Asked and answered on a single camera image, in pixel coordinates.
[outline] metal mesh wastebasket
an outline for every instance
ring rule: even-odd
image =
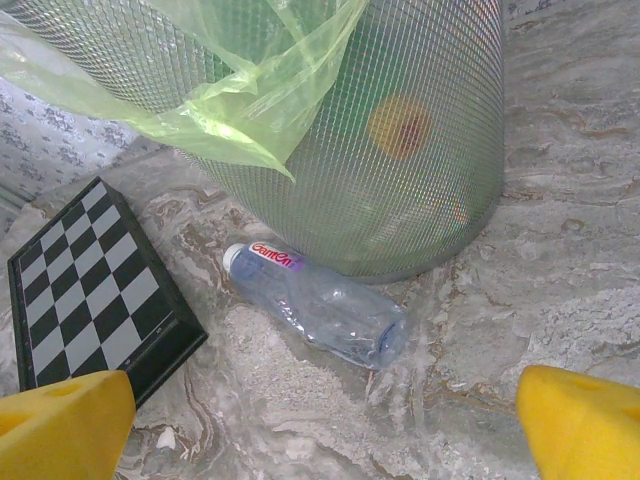
[[[187,156],[318,263],[364,281],[424,271],[478,234],[501,192],[501,3],[372,0],[286,163],[295,182]],[[264,2],[229,5],[248,42],[277,21]],[[17,0],[5,11],[150,112],[229,74],[140,0]]]

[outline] white bottle cap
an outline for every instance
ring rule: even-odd
[[[231,263],[243,248],[244,243],[235,243],[227,248],[226,252],[224,252],[224,256],[222,257],[222,268],[224,268],[227,273],[231,271]]]

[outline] plastic bag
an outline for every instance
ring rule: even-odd
[[[285,162],[333,85],[368,0],[253,0],[262,9],[268,4],[276,21],[251,41],[229,21],[251,13],[236,0],[145,3],[217,55],[230,73],[202,83],[177,108],[150,112],[114,97],[46,40],[1,14],[0,76],[61,108],[123,121],[193,155],[291,177]]]

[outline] chessboard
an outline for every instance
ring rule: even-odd
[[[100,178],[9,260],[9,276],[21,390],[120,369],[140,406],[207,338]]]

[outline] marble floor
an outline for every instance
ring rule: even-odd
[[[266,234],[171,153],[106,171],[209,341],[138,412],[117,478],[529,480],[522,369],[640,385],[640,4],[566,0],[506,24],[500,206],[460,255],[376,287],[413,333],[380,374],[240,298],[224,248]],[[23,208],[0,244],[0,394],[17,391],[6,259],[83,186]]]

